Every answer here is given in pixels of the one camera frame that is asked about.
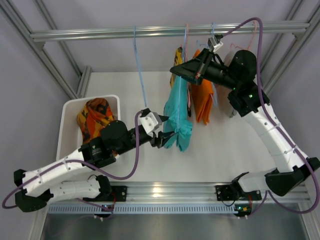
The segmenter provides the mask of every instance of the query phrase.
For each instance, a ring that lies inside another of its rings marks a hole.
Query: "teal cloth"
[[[169,119],[164,122],[163,131],[165,133],[172,131],[176,133],[169,139],[164,147],[167,149],[171,148],[171,146],[176,142],[176,146],[181,152],[184,152],[189,146],[193,127],[192,122],[187,120],[187,87],[188,82],[183,78],[176,76],[169,99],[166,102],[163,110],[164,115],[169,117]]]

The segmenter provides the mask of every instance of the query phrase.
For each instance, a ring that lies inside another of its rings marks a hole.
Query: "black bracket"
[[[150,144],[153,148],[154,147],[157,147],[158,149],[162,148],[169,141],[169,139],[175,134],[176,133],[174,131],[169,131],[169,132],[160,131],[158,133],[158,137],[156,137],[156,134],[153,133],[153,138],[150,141]]]
[[[215,186],[216,198],[218,201],[249,201],[249,195],[252,201],[259,201],[262,199],[260,191],[239,192],[232,184]]]
[[[126,202],[127,188],[127,186],[111,186],[112,193],[108,196],[108,199],[106,201],[113,202],[115,198],[116,202]]]
[[[313,171],[320,167],[317,157],[307,158]],[[265,175],[265,182],[270,190],[283,197],[310,176],[310,171],[304,164],[301,167],[293,167],[292,172],[279,172],[277,169]]]
[[[141,113],[141,117],[147,116],[149,113],[151,113],[149,108],[143,109]]]

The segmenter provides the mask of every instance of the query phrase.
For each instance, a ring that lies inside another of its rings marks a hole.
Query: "aluminum frame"
[[[42,65],[48,70],[53,79],[64,90],[70,99],[77,99],[78,96],[72,89],[70,84],[64,79],[60,70],[57,68],[50,55],[45,49],[39,49],[39,45],[30,37],[32,32],[27,22],[23,19],[21,13],[10,0],[0,0],[0,10],[7,17],[9,22],[14,26],[19,35],[24,39],[27,45],[31,48]]]
[[[42,17],[44,18],[46,23],[49,25],[49,27],[52,30],[57,30],[58,29],[57,25],[56,25],[55,21],[53,20],[53,18],[51,17],[50,12],[48,11],[43,0],[33,0],[33,1],[34,1],[35,5],[37,6],[39,12],[41,13]],[[70,62],[71,66],[73,67],[73,70],[75,71],[75,73],[78,75],[79,78],[81,78],[82,77],[81,70],[80,70],[79,66],[77,65],[74,57],[72,56],[67,44],[65,42],[59,42],[58,44],[60,45],[63,53],[65,54],[66,58]]]
[[[224,34],[238,26],[239,23],[215,24],[214,32]],[[306,21],[272,21],[263,24],[263,32],[278,33],[304,33],[309,27]],[[186,26],[143,26],[136,27],[137,38],[150,37],[179,37],[185,35]],[[189,36],[211,35],[212,25],[190,25]],[[232,34],[252,34],[255,31],[254,23],[247,23]],[[69,40],[93,39],[127,39],[134,37],[133,27],[114,27],[102,29],[75,29],[75,30],[45,30],[36,31],[30,35],[35,42],[54,42]]]
[[[127,186],[126,203],[127,204],[189,204],[189,205],[207,205],[217,204],[218,201],[215,186],[230,184],[227,182],[111,182],[112,186]],[[310,196],[304,183],[295,187],[285,196],[274,197],[282,204],[292,203],[310,203]],[[225,204],[232,204],[233,201],[225,201]],[[247,204],[246,200],[237,200],[235,204]],[[75,204],[76,200],[65,200],[51,204],[51,206],[61,204]],[[112,204],[112,202],[99,202],[99,204]],[[273,199],[268,195],[265,204],[274,204]]]
[[[301,50],[308,43],[308,41],[315,34],[317,29],[320,26],[320,1],[317,3],[313,12],[310,14],[308,18],[308,22],[310,26],[307,28],[304,34],[295,35],[295,39],[291,42],[290,46],[282,56],[281,60],[278,63],[278,67],[274,70],[271,78],[265,83],[263,87],[264,92],[268,95],[275,84],[279,81],[279,79],[283,76],[284,72],[287,68],[289,68],[295,58],[300,54]]]
[[[77,91],[76,91],[76,94],[79,96],[79,98],[84,98],[87,94],[91,73],[92,73],[91,66],[85,66]]]
[[[304,4],[305,0],[295,0],[293,3],[289,13],[287,14],[285,20],[293,20],[294,17],[296,16],[298,10],[300,7]],[[283,39],[284,34],[279,33],[275,36],[273,40],[273,44],[270,46],[270,49],[268,52],[265,54],[263,57],[262,63],[261,63],[261,72],[264,70],[266,64],[269,62],[271,56],[274,54],[275,49],[279,46],[280,41]]]
[[[309,209],[312,204],[310,202],[298,203],[299,210],[303,211]],[[320,222],[316,211],[312,211],[308,214],[302,214],[302,220],[305,226],[306,235],[309,236],[310,240],[320,239],[320,228],[317,223]]]

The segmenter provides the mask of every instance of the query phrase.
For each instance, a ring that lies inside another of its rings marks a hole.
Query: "hanging rod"
[[[230,29],[235,28],[238,23],[215,24],[214,33],[224,34]],[[309,23],[306,21],[271,21],[263,24],[263,33],[266,34],[285,34],[285,33],[304,33]],[[186,26],[143,26],[136,27],[137,38],[149,37],[179,37],[185,35]],[[211,35],[213,27],[207,25],[189,26],[190,36]],[[234,34],[251,34],[255,30],[253,23],[247,23]],[[93,39],[128,39],[134,37],[133,27],[114,27],[102,29],[78,29],[78,30],[46,30],[36,31],[30,34],[35,42],[53,42],[68,40],[93,40]]]

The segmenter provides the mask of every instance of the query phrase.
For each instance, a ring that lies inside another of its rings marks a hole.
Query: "hanging garment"
[[[109,103],[98,97],[88,101],[77,115],[77,122],[82,132],[83,144],[100,136],[100,130],[114,120]]]
[[[183,63],[183,59],[182,59],[182,53],[183,53],[183,49],[182,47],[178,47],[178,49],[175,51],[175,56],[174,56],[174,63],[173,63],[173,66],[177,66],[177,65],[180,65]],[[170,78],[170,87],[171,89],[173,88],[174,86],[174,82],[175,82],[175,79],[176,79],[176,76],[174,73],[172,73],[171,75],[171,78]],[[192,94],[192,84],[191,83],[187,83],[187,99],[190,100],[191,99],[191,94]],[[188,116],[191,117],[191,106],[189,104],[189,106],[187,105],[187,112],[188,112]]]
[[[174,65],[182,63],[182,48],[179,47],[175,52]],[[192,134],[192,123],[187,120],[188,117],[188,82],[172,74],[170,79],[171,92],[168,101],[166,102],[163,114],[169,119],[164,123],[163,131],[165,133],[174,131],[176,134],[172,136],[164,145],[165,148],[170,148],[176,141],[176,146],[181,152],[184,152],[190,143]]]
[[[201,51],[197,49],[193,57],[198,56],[200,52]],[[213,95],[214,90],[210,81],[204,79],[201,85],[192,84],[192,100],[197,123],[199,123],[201,119],[204,125],[210,122],[210,113],[214,102]]]

